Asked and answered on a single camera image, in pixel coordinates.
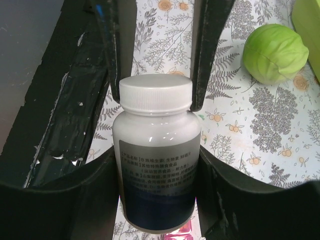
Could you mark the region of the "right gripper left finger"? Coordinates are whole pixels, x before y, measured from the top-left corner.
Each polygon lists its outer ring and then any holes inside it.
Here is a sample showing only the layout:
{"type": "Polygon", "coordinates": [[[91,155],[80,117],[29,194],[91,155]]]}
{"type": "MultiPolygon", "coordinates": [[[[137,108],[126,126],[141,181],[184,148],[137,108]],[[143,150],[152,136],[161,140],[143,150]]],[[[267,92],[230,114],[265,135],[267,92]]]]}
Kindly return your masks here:
{"type": "Polygon", "coordinates": [[[42,186],[0,185],[2,240],[111,240],[119,200],[115,150],[42,186]]]}

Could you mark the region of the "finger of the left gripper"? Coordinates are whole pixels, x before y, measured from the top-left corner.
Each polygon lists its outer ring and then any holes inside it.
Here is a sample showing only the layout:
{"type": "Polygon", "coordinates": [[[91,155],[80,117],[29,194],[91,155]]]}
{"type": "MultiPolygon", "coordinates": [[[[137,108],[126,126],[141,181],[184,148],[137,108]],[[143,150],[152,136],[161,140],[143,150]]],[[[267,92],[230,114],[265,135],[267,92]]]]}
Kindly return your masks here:
{"type": "Polygon", "coordinates": [[[234,0],[194,2],[190,58],[192,112],[200,111],[203,107],[218,41],[234,2],[234,0]]]}
{"type": "Polygon", "coordinates": [[[113,99],[120,102],[120,80],[131,76],[136,36],[135,0],[86,0],[84,10],[96,17],[103,41],[113,99]]]}

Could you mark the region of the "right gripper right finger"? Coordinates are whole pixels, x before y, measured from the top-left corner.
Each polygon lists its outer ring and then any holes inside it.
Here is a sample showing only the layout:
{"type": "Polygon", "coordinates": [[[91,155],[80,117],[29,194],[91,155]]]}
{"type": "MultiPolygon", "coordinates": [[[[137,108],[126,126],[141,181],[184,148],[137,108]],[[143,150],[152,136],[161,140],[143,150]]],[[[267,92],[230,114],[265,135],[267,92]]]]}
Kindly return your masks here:
{"type": "Polygon", "coordinates": [[[201,235],[207,240],[317,240],[320,183],[279,188],[256,180],[201,147],[196,176],[201,235]]]}

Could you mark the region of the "white pill bottle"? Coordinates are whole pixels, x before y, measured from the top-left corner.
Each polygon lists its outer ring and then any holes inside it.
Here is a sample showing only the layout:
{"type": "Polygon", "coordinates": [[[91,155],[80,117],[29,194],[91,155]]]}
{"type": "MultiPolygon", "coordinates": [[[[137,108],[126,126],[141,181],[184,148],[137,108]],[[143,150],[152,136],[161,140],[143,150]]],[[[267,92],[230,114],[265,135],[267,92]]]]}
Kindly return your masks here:
{"type": "Polygon", "coordinates": [[[191,112],[193,83],[179,74],[119,82],[123,111],[112,125],[120,200],[135,228],[163,234],[183,226],[195,207],[201,125],[191,112]]]}

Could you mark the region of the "pink weekly pill organizer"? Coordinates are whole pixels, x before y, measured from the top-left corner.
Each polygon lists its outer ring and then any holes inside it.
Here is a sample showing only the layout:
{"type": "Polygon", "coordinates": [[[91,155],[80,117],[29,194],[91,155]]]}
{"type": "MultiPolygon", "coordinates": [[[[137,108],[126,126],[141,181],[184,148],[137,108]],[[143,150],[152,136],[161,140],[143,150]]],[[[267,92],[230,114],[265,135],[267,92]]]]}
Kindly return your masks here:
{"type": "Polygon", "coordinates": [[[164,236],[165,240],[193,240],[192,236],[192,221],[189,220],[185,225],[179,229],[166,233],[164,236]]]}

